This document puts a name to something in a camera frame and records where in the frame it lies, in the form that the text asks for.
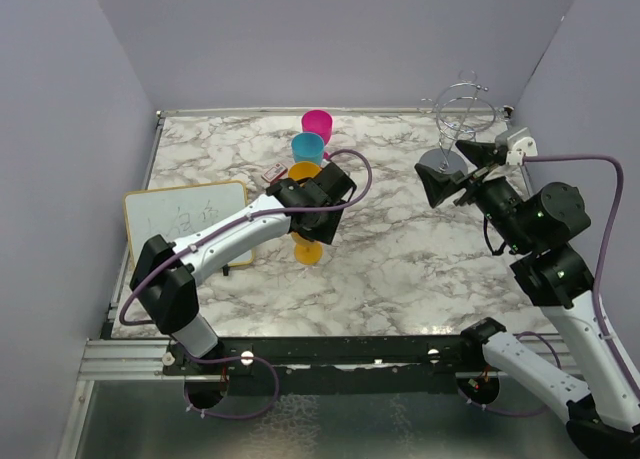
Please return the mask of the pink wine glass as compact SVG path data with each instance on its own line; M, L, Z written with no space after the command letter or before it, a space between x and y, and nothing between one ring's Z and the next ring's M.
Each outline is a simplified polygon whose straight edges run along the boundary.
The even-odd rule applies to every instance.
M301 126L304 132L312 132L319 135L327 146L333 133L333 117L325 110L315 109L306 112L301 118Z

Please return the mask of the small yellow-framed whiteboard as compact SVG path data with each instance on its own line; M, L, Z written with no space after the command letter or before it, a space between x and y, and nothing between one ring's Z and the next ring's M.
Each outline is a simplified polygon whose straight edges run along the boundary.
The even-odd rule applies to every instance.
M248 204L242 181L134 191L123 199L130 258L135 262L147 239L160 234L166 241L213 226Z

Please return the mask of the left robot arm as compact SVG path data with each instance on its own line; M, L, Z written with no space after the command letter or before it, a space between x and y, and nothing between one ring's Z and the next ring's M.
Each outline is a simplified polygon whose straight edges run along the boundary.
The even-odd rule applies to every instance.
M302 179L271 184L241 211L189 236L167 241L148 239L130 282L131 296L149 322L186 350L186 361L206 374L220 364L224 347L200 313L198 287L237 256L290 233L329 245L343 211L364 198L356 183L337 164Z

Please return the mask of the yellow wine glass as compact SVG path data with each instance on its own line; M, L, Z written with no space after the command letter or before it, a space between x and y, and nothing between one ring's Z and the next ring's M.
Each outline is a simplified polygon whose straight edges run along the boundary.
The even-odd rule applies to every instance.
M304 239L295 232L291 233L291 238L295 243L294 257L299 263L304 265L314 265L321 260L323 256L323 247L321 243Z
M287 173L287 178L297 183L312 179L322 171L322 167L309 161L301 161L293 164Z

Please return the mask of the chrome wine glass rack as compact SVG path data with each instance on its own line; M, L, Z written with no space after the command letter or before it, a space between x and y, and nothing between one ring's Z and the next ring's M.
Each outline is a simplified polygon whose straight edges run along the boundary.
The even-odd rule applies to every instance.
M431 113L438 131L437 145L425 152L419 164L451 175L468 171L466 159L455 151L459 140L475 142L497 120L496 108L487 100L489 88L481 85L475 71L460 71L457 81L431 99Z

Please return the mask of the blue wine glass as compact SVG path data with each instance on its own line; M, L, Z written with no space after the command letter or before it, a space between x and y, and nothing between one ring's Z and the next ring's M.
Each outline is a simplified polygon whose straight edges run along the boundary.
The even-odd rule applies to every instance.
M316 165L322 163L325 143L323 138L313 132L302 132L291 140L291 149L295 163L311 162Z

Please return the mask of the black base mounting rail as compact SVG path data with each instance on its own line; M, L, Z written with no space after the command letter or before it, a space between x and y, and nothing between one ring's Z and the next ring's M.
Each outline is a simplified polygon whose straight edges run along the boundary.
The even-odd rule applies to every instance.
M225 337L221 354L202 359L169 345L163 372L232 396L453 394L456 376L480 372L483 345L504 329L485 318L458 335Z

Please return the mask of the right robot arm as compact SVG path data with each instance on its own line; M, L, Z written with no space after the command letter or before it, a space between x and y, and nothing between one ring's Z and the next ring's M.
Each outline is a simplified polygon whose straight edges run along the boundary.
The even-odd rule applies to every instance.
M556 328L582 376L540 358L490 320L470 328L472 338L459 346L461 362L472 370L490 364L517 380L556 414L584 456L638 457L639 372L604 314L602 271L589 270L570 245L591 224L579 190L551 182L523 199L505 178L489 174L535 156L506 144L460 140L456 146L476 169L439 180L442 190L430 194L430 204L460 192L457 204L479 208L518 256L511 266L516 282Z

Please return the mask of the yellow wine glass front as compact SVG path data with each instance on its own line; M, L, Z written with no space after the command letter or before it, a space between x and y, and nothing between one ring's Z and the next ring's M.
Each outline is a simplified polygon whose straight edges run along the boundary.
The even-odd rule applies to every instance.
M309 161L301 161L293 164L287 173L287 178L297 183L312 179L322 171L322 167Z

